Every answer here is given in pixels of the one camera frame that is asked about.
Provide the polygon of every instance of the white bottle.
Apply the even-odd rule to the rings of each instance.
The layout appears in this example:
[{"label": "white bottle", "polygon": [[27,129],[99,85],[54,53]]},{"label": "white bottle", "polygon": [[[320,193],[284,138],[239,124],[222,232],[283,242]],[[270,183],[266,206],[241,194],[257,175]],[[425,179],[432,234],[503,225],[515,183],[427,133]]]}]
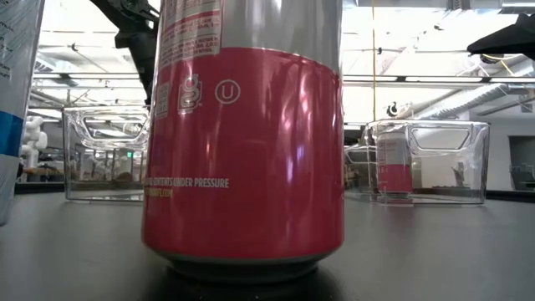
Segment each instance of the white bottle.
[{"label": "white bottle", "polygon": [[44,0],[0,1],[0,226],[8,222]]}]

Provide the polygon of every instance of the clear plastic container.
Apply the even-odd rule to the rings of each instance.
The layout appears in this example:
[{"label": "clear plastic container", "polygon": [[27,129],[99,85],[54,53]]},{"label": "clear plastic container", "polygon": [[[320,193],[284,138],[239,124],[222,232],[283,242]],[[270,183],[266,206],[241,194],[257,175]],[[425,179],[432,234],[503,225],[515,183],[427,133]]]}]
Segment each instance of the clear plastic container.
[{"label": "clear plastic container", "polygon": [[481,204],[489,124],[382,120],[345,150],[346,197],[388,204]]},{"label": "clear plastic container", "polygon": [[142,201],[148,107],[71,107],[63,118],[67,199]]}]

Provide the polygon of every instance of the black table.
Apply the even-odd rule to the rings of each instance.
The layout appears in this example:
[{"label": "black table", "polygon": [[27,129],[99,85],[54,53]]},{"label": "black table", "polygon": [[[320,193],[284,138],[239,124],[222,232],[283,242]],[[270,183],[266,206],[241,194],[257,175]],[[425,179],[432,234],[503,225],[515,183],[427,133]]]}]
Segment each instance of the black table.
[{"label": "black table", "polygon": [[141,207],[18,196],[0,228],[0,300],[516,301],[535,298],[535,204],[382,207],[346,201],[345,244],[263,286],[176,276],[140,241]]}]

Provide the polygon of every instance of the can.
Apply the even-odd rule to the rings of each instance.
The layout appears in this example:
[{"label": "can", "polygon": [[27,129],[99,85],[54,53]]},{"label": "can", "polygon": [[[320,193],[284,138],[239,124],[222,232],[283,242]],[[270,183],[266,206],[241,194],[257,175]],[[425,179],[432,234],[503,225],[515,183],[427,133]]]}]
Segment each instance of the can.
[{"label": "can", "polygon": [[162,2],[143,240],[180,272],[304,273],[341,245],[341,15],[341,0]]},{"label": "can", "polygon": [[8,222],[44,1],[0,1],[0,227]]}]

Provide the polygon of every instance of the ceiling light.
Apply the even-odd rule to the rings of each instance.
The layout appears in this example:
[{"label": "ceiling light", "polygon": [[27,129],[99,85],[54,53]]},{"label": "ceiling light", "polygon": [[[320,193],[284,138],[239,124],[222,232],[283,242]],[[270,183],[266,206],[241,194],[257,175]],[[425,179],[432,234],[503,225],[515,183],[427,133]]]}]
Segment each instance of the ceiling light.
[{"label": "ceiling light", "polygon": [[56,109],[28,109],[28,112],[61,119],[61,112]]},{"label": "ceiling light", "polygon": [[522,83],[522,84],[535,84],[535,78],[492,78],[491,83]]},{"label": "ceiling light", "polygon": [[[398,79],[397,76],[384,76],[384,75],[375,76],[375,81],[378,81],[378,82],[393,82],[393,81],[396,81],[397,79]],[[368,76],[368,75],[344,75],[344,81],[373,82],[374,77]]]},{"label": "ceiling light", "polygon": [[139,79],[140,76],[135,73],[51,73],[36,72],[33,79],[61,79],[61,74],[66,74],[70,79]]},{"label": "ceiling light", "polygon": [[535,8],[535,3],[502,3],[502,8]]},{"label": "ceiling light", "polygon": [[421,83],[476,83],[482,81],[480,77],[456,77],[456,76],[425,76],[425,77],[408,77],[408,82]]}]

